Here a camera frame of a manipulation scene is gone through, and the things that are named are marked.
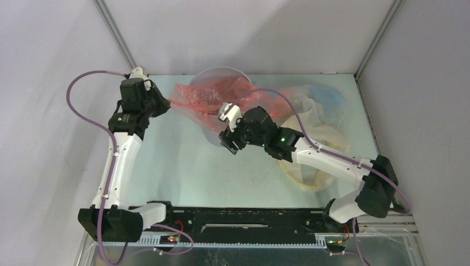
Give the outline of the red translucent trash bag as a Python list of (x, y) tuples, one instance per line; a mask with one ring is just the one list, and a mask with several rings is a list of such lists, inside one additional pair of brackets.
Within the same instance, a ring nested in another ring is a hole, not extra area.
[[(171, 108), (181, 115), (202, 125), (203, 128), (219, 134), (227, 125), (218, 119), (223, 103), (232, 103), (245, 93), (258, 87), (245, 78), (228, 77), (201, 85), (176, 84), (169, 98)], [(282, 112), (270, 93), (259, 91), (243, 98), (239, 103), (242, 113), (261, 106), (277, 123)]]

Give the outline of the white translucent bag of bags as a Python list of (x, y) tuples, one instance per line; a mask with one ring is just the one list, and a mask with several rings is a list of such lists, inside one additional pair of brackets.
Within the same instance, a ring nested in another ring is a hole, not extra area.
[(338, 90), (318, 85), (301, 85), (279, 90), (292, 103), (290, 106), (281, 96), (270, 93), (282, 112), (278, 122), (284, 122), (294, 112), (306, 114), (313, 126), (328, 125), (343, 131), (347, 102)]

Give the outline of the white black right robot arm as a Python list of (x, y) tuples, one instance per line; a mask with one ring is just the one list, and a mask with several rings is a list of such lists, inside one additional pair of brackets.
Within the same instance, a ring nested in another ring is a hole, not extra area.
[(363, 214), (375, 218), (388, 215), (398, 180), (387, 157), (347, 156), (303, 132), (277, 126), (260, 106), (243, 114), (237, 105), (225, 103), (219, 110), (219, 120), (228, 124), (219, 134), (221, 144), (233, 154), (247, 145), (258, 146), (274, 159), (317, 168), (354, 185), (353, 192), (332, 199), (325, 208), (322, 223), (328, 231), (336, 232)]

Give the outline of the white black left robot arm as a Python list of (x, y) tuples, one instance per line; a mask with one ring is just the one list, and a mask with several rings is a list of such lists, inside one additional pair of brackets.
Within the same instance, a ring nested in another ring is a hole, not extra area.
[(93, 240), (137, 242), (154, 223), (162, 231), (175, 224), (175, 215), (162, 203), (129, 209), (129, 184), (136, 155), (149, 120), (166, 113), (170, 103), (149, 78), (128, 78), (120, 85), (121, 100), (108, 122), (109, 157), (96, 196), (82, 208), (78, 221)]

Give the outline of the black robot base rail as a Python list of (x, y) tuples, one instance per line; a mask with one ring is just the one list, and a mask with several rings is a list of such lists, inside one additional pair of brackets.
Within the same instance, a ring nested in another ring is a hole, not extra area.
[(321, 234), (350, 236), (358, 226), (327, 218), (322, 208), (171, 207), (163, 225), (180, 229), (196, 245), (313, 246)]

